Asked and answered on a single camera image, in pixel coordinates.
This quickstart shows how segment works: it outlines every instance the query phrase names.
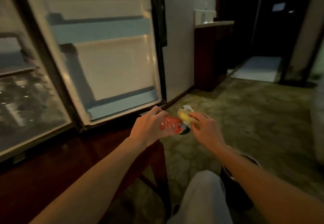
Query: hand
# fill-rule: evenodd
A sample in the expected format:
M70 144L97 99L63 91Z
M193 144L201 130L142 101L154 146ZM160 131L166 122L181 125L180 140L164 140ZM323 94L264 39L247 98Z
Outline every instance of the hand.
M226 145L221 128L214 119L200 112L191 112L189 116L199 121L198 125L191 123L191 129L199 143L212 152L216 152Z
M167 114L160 107L154 106L148 113L136 119L129 137L148 147L160 138L173 135L174 131L160 130L160 124Z

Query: leg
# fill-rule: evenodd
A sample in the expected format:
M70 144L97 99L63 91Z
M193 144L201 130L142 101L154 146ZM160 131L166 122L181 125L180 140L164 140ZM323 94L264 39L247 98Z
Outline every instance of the leg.
M183 196L178 213L168 224L233 224L221 179L210 171L197 173Z
M151 168L157 185L157 190L162 199L166 220L171 216L171 200L168 185L167 167L165 164L164 147L160 141L156 142L158 149L155 153L155 160L151 162Z

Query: white tile floor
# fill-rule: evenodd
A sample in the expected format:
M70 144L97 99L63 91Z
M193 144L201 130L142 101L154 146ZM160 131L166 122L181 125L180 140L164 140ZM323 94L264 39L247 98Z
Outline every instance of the white tile floor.
M231 77L274 82L280 61L281 57L253 56Z

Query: table leg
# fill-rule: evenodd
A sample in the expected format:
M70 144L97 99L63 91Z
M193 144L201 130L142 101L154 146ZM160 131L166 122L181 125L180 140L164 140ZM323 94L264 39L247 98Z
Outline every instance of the table leg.
M155 160L151 162L151 168L154 174L159 196L164 204L166 219L169 219L171 216L171 200L168 185L167 168L164 157L164 148L163 144L160 141L157 141L156 144L158 144L158 150L155 154Z

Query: pants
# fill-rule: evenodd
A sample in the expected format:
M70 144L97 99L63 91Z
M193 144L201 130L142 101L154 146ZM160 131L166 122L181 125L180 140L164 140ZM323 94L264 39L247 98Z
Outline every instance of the pants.
M184 193L180 209L167 224L233 224L219 176L211 171L197 173Z

